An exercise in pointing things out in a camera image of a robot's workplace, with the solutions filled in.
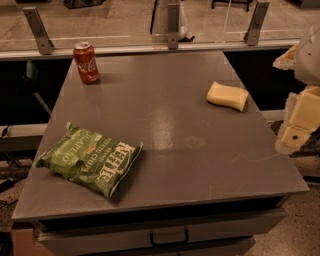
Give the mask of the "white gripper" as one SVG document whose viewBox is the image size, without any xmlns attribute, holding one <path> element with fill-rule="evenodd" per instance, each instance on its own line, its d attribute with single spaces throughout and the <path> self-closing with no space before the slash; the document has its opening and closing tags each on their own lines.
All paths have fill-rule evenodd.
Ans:
<svg viewBox="0 0 320 256">
<path fill-rule="evenodd" d="M 299 94 L 290 93 L 286 100 L 275 149 L 289 155 L 299 151 L 320 127 L 320 23 L 312 25 L 298 46 L 289 48 L 272 66 L 294 69 L 295 78 L 308 84 Z"/>
</svg>

